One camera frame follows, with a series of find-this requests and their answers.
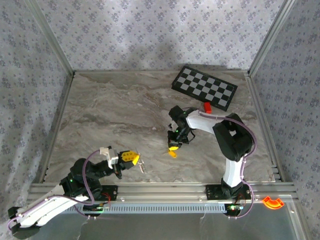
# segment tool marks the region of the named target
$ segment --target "wallpaper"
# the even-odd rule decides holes
[[[0,1],[0,239],[52,140],[67,75],[24,1]]]
[[[288,181],[320,239],[320,2],[298,0],[254,76]]]
[[[74,70],[247,70],[282,2],[38,0]]]

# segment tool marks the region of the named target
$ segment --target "gray marble table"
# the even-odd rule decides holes
[[[178,71],[104,72],[76,74],[50,157],[46,182],[59,182],[79,158],[100,147],[112,145],[118,151],[135,150],[145,162],[122,172],[122,182],[218,183],[225,171],[225,158],[215,137],[200,130],[196,138],[179,149],[177,158],[167,153],[169,110],[202,107],[202,103],[171,89]],[[238,86],[228,113],[237,113],[256,134],[258,148],[247,160],[248,181],[274,181],[271,161],[260,130],[255,108],[243,74],[208,72]],[[217,108],[212,114],[225,115]],[[92,159],[100,162],[104,156]],[[116,176],[101,183],[116,183]]]

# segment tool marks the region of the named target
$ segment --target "checkerboard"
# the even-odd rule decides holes
[[[184,66],[172,82],[173,90],[202,102],[210,102],[211,106],[223,111],[227,111],[237,87],[188,66]]]

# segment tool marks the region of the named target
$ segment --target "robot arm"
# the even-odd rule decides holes
[[[92,203],[87,203],[87,205],[93,206],[95,201],[105,202],[108,197],[101,194],[103,186],[99,179],[111,174],[115,174],[121,179],[122,170],[132,168],[140,158],[140,155],[133,151],[117,153],[111,146],[102,147],[94,153],[99,152],[106,156],[106,160],[94,164],[89,161],[89,157],[78,159],[70,168],[70,173],[47,194],[26,207],[10,208],[8,214],[11,220],[8,223],[8,228],[12,235],[18,239],[33,236],[41,226],[56,215],[77,203],[84,203],[90,198],[90,194],[93,197],[93,199],[91,198]]]
[[[243,185],[242,160],[253,145],[250,133],[237,124],[243,124],[239,116],[231,113],[226,117],[212,117],[194,108],[183,111],[179,106],[173,107],[169,115],[177,124],[176,130],[168,131],[169,150],[176,150],[183,144],[189,144],[188,134],[195,129],[215,135],[226,162],[221,179],[222,192],[228,198],[234,195]]]

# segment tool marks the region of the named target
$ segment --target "orange ring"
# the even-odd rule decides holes
[[[263,204],[272,210],[276,210],[276,209],[280,209],[282,208],[285,203],[283,201],[281,201],[280,198],[277,198],[276,200],[272,200],[271,197],[266,196],[263,200],[262,200]]]

